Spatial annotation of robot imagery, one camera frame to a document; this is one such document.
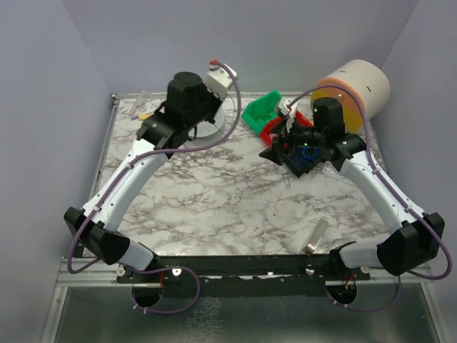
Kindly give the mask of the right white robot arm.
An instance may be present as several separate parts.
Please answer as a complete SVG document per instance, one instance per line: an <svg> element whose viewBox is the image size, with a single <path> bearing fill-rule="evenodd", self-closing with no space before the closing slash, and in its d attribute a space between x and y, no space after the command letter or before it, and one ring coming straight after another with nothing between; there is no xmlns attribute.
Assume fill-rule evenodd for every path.
<svg viewBox="0 0 457 343"><path fill-rule="evenodd" d="M434 259L443 218L426 213L408 199L366 150L365 141L346 132L337 99L317 99L312 109L313 126L302 126L296 119L296 105L290 98L280 98L276 105L280 122L271 131L272 144L259 155L282 165L301 147L316 148L322 160L353 182L374 207L389 236L382 242L356 242L339 248L345 267L382 268L398 276Z"/></svg>

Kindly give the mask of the grey plastic cable spool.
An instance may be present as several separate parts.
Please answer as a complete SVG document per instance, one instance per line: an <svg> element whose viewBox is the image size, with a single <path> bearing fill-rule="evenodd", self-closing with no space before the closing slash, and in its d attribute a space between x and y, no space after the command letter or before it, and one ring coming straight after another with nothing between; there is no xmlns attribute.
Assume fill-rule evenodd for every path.
<svg viewBox="0 0 457 343"><path fill-rule="evenodd" d="M176 138L176 146L215 134L224 123L221 105L222 101L212 94L185 99L180 109L183 128Z"/></svg>

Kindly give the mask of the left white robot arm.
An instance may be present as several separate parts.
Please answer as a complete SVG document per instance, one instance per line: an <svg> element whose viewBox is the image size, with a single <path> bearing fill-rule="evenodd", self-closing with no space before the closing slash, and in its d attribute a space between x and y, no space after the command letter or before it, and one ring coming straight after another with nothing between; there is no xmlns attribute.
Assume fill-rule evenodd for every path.
<svg viewBox="0 0 457 343"><path fill-rule="evenodd" d="M72 248L82 244L106 264L120 263L139 271L150 266L155 253L119 233L120 223L144 184L195 136L196 127L203 121L214 122L236 78L236 72L217 66L205 78L188 71L174 75L166 100L142 121L111 178L81 209L66 210Z"/></svg>

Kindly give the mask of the black plastic bin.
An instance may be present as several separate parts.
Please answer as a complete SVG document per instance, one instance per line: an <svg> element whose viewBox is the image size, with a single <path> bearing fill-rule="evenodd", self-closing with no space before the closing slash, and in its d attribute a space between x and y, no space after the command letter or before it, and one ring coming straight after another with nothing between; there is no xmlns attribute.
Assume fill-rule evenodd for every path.
<svg viewBox="0 0 457 343"><path fill-rule="evenodd" d="M286 142L284 164L298 178L323 161L321 147L325 141L321 137L285 139L278 136L274 139L283 139Z"/></svg>

